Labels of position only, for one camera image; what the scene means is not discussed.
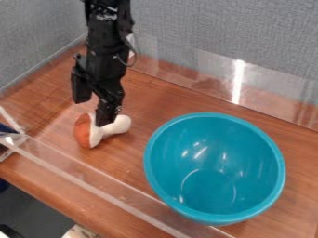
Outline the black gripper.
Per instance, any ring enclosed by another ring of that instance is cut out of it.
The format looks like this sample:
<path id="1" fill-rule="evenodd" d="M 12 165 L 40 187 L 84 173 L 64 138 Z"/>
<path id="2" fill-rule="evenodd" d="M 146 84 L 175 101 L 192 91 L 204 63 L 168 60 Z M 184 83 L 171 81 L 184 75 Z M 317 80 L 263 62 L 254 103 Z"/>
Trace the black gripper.
<path id="1" fill-rule="evenodd" d="M 71 71 L 72 99 L 76 104 L 88 101 L 92 94 L 99 97 L 96 108 L 96 126 L 106 126 L 115 121 L 122 111 L 124 90 L 120 79 L 126 75 L 128 50 L 111 55 L 75 55 L 76 64 Z"/>

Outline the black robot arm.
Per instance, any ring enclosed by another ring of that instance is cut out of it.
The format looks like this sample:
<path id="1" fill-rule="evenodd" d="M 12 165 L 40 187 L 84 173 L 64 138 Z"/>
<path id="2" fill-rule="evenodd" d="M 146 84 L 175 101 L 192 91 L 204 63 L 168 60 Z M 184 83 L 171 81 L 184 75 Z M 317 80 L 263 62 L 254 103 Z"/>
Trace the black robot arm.
<path id="1" fill-rule="evenodd" d="M 132 33 L 131 0 L 80 0 L 88 27 L 87 54 L 75 55 L 71 71 L 72 99 L 76 104 L 99 98 L 95 123 L 106 126 L 115 121 L 122 110 L 124 89 L 120 79 L 126 75 L 130 52 L 127 36 Z"/>

